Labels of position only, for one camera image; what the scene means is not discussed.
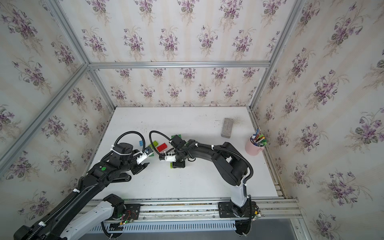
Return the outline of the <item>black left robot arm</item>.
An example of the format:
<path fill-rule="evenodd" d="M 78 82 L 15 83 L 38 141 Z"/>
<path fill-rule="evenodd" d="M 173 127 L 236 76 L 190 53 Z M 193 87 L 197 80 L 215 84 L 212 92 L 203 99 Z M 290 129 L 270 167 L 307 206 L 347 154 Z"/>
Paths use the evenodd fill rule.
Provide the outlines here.
<path fill-rule="evenodd" d="M 128 182 L 131 176 L 147 167 L 143 161 L 152 148 L 135 150 L 131 144 L 114 144 L 100 162 L 80 178 L 72 192 L 52 211 L 32 226 L 22 226 L 14 233 L 15 240 L 78 240 L 96 225 L 112 218 L 120 220 L 126 207 L 115 194 L 105 197 L 93 210 L 80 218 L 77 214 L 98 193 L 112 183 Z"/>

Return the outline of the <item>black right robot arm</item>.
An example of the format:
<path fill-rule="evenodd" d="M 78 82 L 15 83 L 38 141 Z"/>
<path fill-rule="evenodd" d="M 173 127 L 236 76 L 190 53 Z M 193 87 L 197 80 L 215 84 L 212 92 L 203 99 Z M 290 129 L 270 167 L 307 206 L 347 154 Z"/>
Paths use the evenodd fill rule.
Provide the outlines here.
<path fill-rule="evenodd" d="M 174 164 L 196 159 L 203 159 L 214 164 L 223 180 L 232 186 L 229 204 L 236 217 L 253 218 L 260 213 L 257 204 L 247 194 L 247 182 L 253 177 L 254 169 L 232 144 L 225 142 L 222 145 L 207 145 L 195 140 L 186 142 L 178 136 L 172 138 L 170 144 L 174 148 L 173 157 L 176 160 Z"/>

